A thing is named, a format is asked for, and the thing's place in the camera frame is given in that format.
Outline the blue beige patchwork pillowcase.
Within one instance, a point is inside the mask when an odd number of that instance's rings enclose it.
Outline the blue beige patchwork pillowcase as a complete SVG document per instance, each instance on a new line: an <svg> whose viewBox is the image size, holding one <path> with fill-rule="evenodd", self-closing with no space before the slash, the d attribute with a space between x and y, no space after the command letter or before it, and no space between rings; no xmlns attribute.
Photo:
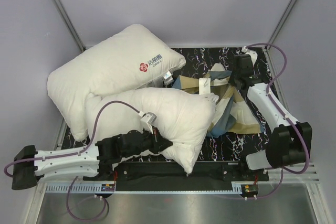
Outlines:
<svg viewBox="0 0 336 224"><path fill-rule="evenodd" d="M259 134L265 130L236 87L228 83L231 73L222 64L216 63L204 75L205 79L210 79L207 86L210 93L219 97L215 115L207 131L208 137L218 138L227 132Z"/></svg>

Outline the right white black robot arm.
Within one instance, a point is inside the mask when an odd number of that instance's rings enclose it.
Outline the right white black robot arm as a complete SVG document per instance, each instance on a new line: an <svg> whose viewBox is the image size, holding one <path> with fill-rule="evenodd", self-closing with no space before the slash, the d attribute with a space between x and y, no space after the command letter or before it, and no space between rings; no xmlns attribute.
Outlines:
<svg viewBox="0 0 336 224"><path fill-rule="evenodd" d="M292 116L277 99L270 84L254 74L249 54L234 56L234 67L229 84L241 96L251 101L266 120L271 137L266 149L248 154L246 162L238 167L239 176L250 180L259 169L282 168L293 174L303 174L309 167L312 127Z"/></svg>

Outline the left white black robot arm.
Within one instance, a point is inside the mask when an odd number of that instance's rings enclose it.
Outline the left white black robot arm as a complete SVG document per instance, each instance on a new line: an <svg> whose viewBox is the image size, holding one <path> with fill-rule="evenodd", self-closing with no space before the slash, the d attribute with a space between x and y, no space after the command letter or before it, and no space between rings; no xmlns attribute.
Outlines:
<svg viewBox="0 0 336 224"><path fill-rule="evenodd" d="M38 182L76 176L89 181L107 180L113 175L113 164L146 151L159 154L172 145L158 129L153 132L132 130L87 147L59 151L37 151L34 145L28 145L10 164L12 189L29 189Z"/></svg>

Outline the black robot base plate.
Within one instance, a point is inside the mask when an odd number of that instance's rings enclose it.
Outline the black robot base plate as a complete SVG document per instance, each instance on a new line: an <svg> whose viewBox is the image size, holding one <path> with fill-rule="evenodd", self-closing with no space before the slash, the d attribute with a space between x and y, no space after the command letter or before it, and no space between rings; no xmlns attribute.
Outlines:
<svg viewBox="0 0 336 224"><path fill-rule="evenodd" d="M233 182L267 181L262 170L250 170L242 162L196 162L187 175L176 162L123 162L114 171L86 181L116 182L118 193L240 193Z"/></svg>

